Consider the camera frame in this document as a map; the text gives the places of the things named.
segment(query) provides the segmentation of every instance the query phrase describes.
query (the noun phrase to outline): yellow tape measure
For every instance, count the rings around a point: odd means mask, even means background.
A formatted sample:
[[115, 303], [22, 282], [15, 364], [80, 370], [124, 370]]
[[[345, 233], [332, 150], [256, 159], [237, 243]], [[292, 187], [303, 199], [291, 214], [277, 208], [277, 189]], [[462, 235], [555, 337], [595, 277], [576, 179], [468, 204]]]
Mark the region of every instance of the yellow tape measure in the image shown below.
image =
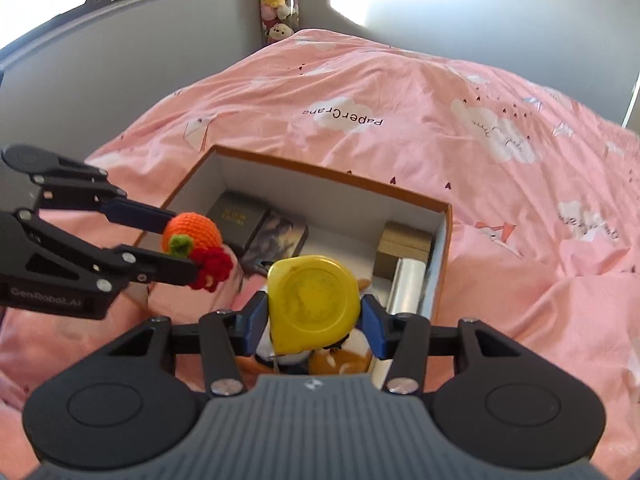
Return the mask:
[[276, 262], [267, 275], [267, 294], [277, 355], [332, 345], [353, 329], [360, 315], [356, 279], [325, 256]]

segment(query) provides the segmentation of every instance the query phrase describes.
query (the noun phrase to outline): gold box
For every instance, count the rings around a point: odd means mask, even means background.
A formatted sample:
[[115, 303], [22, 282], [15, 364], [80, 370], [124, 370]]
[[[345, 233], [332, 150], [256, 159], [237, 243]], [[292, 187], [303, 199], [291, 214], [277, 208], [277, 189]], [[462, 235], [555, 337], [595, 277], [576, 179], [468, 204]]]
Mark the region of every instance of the gold box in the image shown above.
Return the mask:
[[376, 252], [374, 276], [393, 280], [400, 258], [427, 262], [431, 251], [431, 234], [395, 222], [387, 222]]

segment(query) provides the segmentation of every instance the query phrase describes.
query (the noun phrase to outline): pink bedsheet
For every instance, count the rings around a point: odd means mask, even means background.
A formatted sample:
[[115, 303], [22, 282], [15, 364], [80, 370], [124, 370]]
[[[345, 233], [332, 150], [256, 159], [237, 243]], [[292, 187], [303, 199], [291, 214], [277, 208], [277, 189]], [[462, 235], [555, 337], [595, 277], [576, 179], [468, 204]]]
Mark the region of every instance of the pink bedsheet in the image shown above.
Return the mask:
[[[594, 464], [615, 479], [640, 466], [637, 137], [503, 70], [304, 30], [166, 97], [89, 162], [131, 198], [161, 205], [216, 143], [395, 179], [452, 203], [434, 321], [480, 317], [586, 382], [607, 408]], [[138, 236], [91, 214], [47, 217], [98, 245]], [[35, 466], [18, 425], [25, 388], [142, 315], [124, 298], [103, 322], [8, 311], [9, 478]], [[449, 373], [431, 371], [431, 383]]]

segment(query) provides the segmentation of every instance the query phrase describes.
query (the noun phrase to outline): dark book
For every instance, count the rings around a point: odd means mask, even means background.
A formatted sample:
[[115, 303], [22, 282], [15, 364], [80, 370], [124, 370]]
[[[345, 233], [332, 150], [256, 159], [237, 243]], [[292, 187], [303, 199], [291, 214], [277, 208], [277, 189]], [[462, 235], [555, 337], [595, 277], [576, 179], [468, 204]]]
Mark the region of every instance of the dark book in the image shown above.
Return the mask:
[[242, 257], [249, 274], [266, 272], [270, 263], [298, 256], [309, 234], [303, 219], [271, 211]]
[[215, 222], [223, 242], [240, 259], [268, 213], [267, 203], [242, 193], [225, 191], [207, 213], [207, 217]]

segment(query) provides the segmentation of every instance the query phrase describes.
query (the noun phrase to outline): white wall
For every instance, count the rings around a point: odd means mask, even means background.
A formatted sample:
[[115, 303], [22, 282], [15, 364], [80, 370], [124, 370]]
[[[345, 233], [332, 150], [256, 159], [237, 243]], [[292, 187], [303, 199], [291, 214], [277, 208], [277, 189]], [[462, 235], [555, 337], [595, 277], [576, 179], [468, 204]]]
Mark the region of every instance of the white wall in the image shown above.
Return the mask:
[[261, 41], [258, 0], [143, 0], [107, 10], [9, 59], [0, 146], [27, 142], [84, 158], [165, 95]]
[[622, 123], [640, 70], [640, 0], [300, 0], [305, 27], [498, 66]]

